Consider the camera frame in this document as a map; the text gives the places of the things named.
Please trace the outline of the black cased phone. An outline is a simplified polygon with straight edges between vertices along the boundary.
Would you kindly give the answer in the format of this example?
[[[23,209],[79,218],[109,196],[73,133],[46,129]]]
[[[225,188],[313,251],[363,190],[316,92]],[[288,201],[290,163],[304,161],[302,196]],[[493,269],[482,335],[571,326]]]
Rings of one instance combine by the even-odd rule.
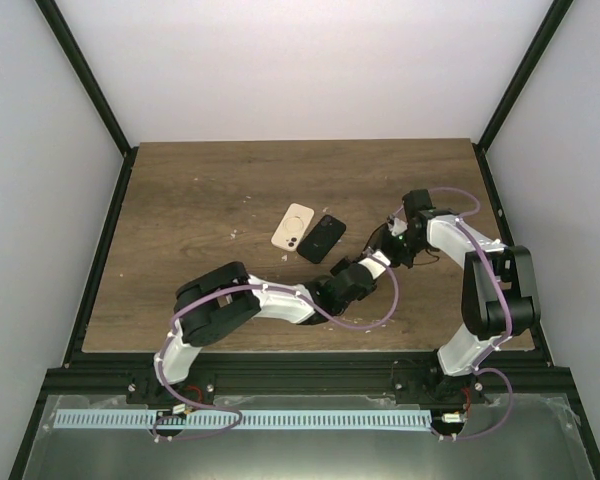
[[[297,247],[297,253],[313,264],[320,264],[346,232],[346,224],[324,215]]]

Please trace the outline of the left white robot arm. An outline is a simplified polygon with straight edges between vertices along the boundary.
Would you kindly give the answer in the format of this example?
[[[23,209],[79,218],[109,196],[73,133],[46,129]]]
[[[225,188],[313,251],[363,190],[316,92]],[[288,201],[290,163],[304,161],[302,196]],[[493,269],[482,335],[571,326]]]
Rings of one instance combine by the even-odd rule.
[[[166,345],[154,356],[150,393],[161,403],[176,402],[200,351],[251,319],[300,326],[333,320],[372,293],[388,266],[387,257],[376,251],[354,262],[342,260],[329,275],[284,285],[250,275],[241,262],[230,262],[182,285],[175,294]]]

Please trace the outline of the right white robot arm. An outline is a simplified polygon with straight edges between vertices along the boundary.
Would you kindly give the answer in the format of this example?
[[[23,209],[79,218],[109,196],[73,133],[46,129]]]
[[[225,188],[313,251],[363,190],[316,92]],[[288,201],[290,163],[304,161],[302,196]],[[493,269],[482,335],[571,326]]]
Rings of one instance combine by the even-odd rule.
[[[463,270],[463,324],[439,348],[440,368],[424,378],[427,396],[445,403],[460,390],[458,376],[478,371],[491,353],[537,324],[541,307],[531,252],[468,225],[466,219],[481,208],[474,195],[455,187],[433,190],[459,193],[473,202],[473,208],[461,213],[437,208],[430,190],[411,190],[402,197],[400,211],[405,218],[389,217],[385,240],[394,266],[411,267],[420,252],[437,250]]]

